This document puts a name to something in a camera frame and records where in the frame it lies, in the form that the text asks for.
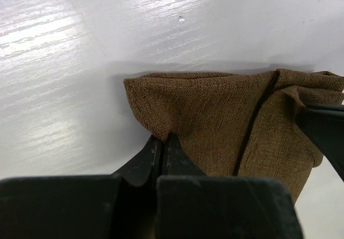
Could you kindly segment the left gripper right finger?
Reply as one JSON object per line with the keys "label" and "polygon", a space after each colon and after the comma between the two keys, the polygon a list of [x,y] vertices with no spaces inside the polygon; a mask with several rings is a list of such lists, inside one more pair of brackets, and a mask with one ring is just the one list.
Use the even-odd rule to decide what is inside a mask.
{"label": "left gripper right finger", "polygon": [[157,238],[302,238],[289,190],[267,177],[209,177],[178,137],[163,145]]}

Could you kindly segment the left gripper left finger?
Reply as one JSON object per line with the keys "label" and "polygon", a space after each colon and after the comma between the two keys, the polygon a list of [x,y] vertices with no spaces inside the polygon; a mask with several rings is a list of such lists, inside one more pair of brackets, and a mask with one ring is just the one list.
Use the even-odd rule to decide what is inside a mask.
{"label": "left gripper left finger", "polygon": [[1,180],[1,238],[154,238],[162,143],[110,175]]}

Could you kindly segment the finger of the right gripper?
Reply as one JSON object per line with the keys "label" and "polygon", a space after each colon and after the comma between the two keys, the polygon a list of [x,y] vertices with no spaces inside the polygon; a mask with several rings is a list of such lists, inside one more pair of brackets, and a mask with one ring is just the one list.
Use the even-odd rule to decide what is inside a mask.
{"label": "finger of the right gripper", "polygon": [[296,124],[343,178],[343,105],[308,105]]}

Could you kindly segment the brown cloth napkin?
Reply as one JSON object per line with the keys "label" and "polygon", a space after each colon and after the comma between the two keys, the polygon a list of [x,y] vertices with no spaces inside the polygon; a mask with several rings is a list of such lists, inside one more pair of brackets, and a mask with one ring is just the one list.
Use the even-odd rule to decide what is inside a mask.
{"label": "brown cloth napkin", "polygon": [[296,115],[308,104],[343,101],[343,77],[327,71],[153,73],[124,87],[137,121],[162,141],[176,134],[207,175],[275,178],[293,201],[323,160]]}

